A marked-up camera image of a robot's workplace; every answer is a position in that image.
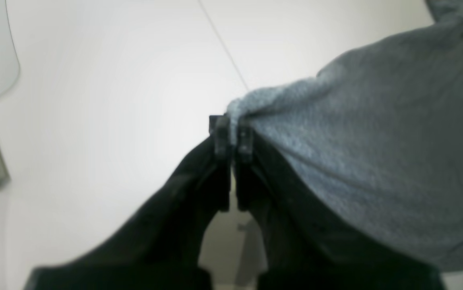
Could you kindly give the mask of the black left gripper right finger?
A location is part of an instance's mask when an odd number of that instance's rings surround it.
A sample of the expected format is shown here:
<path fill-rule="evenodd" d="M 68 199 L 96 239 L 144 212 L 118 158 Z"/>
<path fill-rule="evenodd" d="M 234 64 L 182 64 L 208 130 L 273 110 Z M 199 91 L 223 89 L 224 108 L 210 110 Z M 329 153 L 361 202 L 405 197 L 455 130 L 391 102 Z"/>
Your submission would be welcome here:
<path fill-rule="evenodd" d="M 268 269 L 258 290 L 444 290 L 436 268 L 354 229 L 298 177 L 250 125 L 236 145 L 238 208 L 263 238 Z"/>

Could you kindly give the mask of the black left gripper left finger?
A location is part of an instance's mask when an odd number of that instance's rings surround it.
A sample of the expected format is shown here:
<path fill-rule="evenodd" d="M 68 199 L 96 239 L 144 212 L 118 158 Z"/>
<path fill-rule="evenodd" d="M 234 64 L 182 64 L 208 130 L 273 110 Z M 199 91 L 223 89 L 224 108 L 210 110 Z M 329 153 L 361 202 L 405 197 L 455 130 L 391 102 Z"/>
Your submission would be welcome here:
<path fill-rule="evenodd" d="M 165 185 L 101 245 L 57 266 L 35 268 L 26 290 L 211 290 L 198 266 L 207 226 L 229 210 L 230 121 L 209 118 L 209 137 Z"/>

